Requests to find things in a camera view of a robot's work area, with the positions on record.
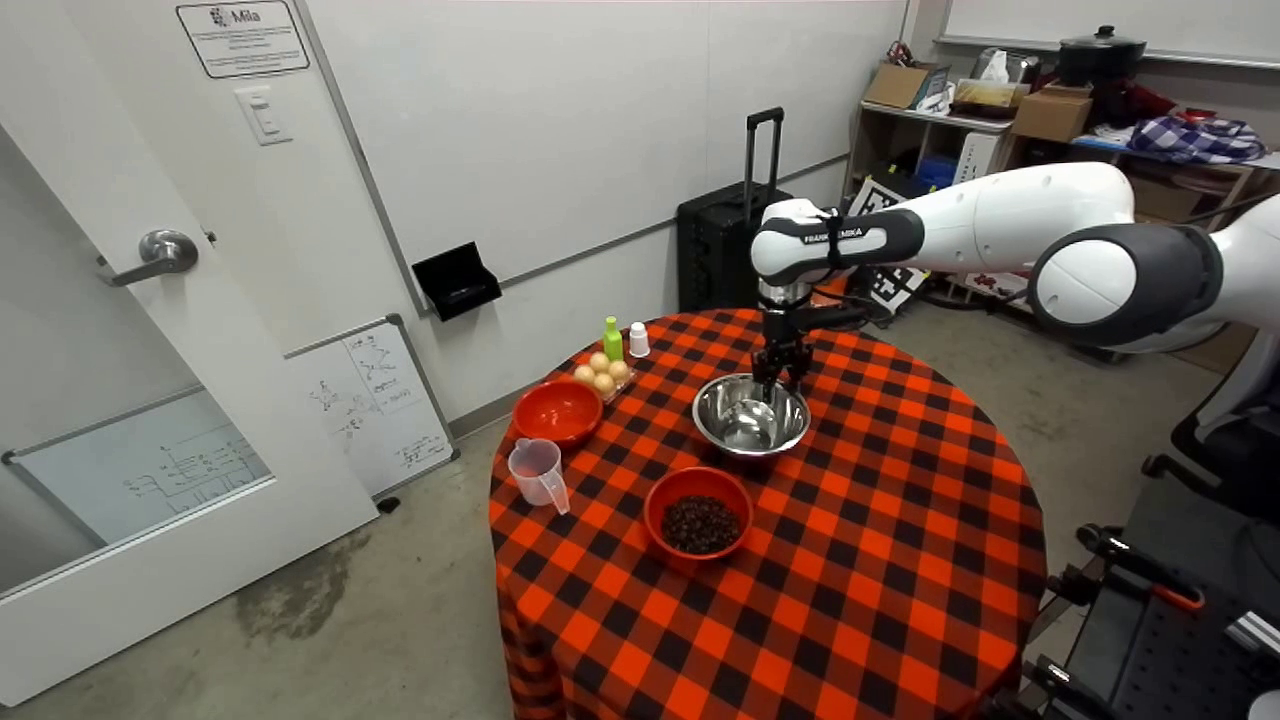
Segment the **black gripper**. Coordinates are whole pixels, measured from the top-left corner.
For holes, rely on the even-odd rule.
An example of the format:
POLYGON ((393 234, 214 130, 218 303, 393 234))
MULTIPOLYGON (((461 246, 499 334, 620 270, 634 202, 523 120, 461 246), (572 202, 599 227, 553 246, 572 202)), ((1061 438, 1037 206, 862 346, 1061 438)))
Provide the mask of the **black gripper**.
POLYGON ((770 394, 770 388, 797 394, 804 383, 804 375, 811 374, 811 346, 806 346, 811 328, 862 328, 881 316, 883 316, 883 307, 873 300, 847 300, 847 303, 827 303, 827 307, 762 303, 758 307, 762 350, 750 361, 750 380, 762 394, 770 394))

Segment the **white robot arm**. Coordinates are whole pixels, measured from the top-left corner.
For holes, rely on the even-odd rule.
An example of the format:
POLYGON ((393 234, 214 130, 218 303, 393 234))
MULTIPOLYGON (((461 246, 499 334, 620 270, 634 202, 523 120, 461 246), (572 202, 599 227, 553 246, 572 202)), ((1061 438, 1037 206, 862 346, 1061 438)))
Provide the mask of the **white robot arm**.
POLYGON ((1069 346, 1169 353, 1219 325, 1280 334, 1280 202, 1224 227, 1140 220, 1133 182, 1103 159, 987 172, 883 211, 775 202, 750 235, 762 353, 755 383, 804 380, 811 283, 835 270, 1016 273, 1031 316, 1069 346))

